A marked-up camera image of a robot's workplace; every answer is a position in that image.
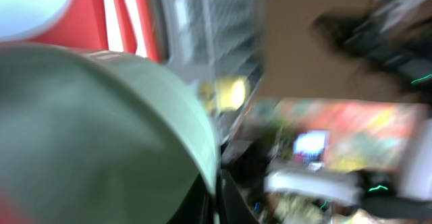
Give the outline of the light blue plate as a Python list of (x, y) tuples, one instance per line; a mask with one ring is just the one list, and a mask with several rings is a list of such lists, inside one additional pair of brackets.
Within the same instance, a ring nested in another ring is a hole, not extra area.
[(26, 40), (54, 26), (72, 0), (1, 0), (1, 42)]

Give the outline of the red serving tray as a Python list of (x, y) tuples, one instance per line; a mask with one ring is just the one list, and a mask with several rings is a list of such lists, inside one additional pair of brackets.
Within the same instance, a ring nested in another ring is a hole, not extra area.
[[(125, 0), (114, 0), (124, 51), (136, 52), (137, 44)], [(157, 38), (155, 8), (151, 0), (137, 0), (148, 58), (162, 62)], [(109, 50), (103, 0), (72, 0), (61, 19), (29, 41), (79, 49)]]

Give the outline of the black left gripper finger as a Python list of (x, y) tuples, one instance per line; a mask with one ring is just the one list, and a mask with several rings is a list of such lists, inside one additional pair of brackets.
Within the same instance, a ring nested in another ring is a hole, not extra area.
[(221, 224), (259, 224), (225, 169), (219, 172), (217, 179), (217, 206)]

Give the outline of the grey dishwasher rack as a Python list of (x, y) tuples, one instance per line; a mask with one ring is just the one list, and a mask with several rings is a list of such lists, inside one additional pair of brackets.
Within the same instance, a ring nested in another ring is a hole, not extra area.
[(162, 61), (196, 86), (244, 76), (254, 93), (265, 70), (266, 0), (151, 0)]

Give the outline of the white plastic fork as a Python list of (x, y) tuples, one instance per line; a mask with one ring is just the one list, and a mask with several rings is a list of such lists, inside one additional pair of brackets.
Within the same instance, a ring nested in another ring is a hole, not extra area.
[(134, 38), (136, 39), (136, 44), (137, 44), (135, 54), (141, 57), (148, 57), (146, 45), (144, 41), (144, 35), (142, 32), (137, 0), (125, 0), (125, 2), (128, 10), (128, 15), (132, 23)]

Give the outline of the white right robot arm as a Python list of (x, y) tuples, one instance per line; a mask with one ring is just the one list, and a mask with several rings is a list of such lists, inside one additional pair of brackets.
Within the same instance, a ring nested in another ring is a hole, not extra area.
[(222, 154), (232, 223), (431, 221), (431, 0), (373, 0), (313, 23), (329, 48), (422, 104), (336, 99), (255, 103)]

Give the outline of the yellow plastic cup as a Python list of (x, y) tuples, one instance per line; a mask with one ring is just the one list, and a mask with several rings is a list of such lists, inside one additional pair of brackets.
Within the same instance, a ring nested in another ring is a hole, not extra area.
[(250, 82), (246, 76), (223, 76), (202, 82), (198, 97), (209, 113), (238, 110), (248, 99)]

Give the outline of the white plastic spoon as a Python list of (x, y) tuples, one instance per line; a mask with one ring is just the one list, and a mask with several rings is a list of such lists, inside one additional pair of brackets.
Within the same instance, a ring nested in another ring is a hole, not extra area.
[(122, 35), (114, 0), (103, 0), (108, 48), (111, 51), (123, 52)]

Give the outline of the green bowl with rice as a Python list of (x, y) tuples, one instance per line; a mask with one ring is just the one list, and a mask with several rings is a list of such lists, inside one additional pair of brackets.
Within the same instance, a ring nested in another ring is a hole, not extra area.
[(171, 70), (1, 47), (2, 224), (213, 223), (218, 137)]

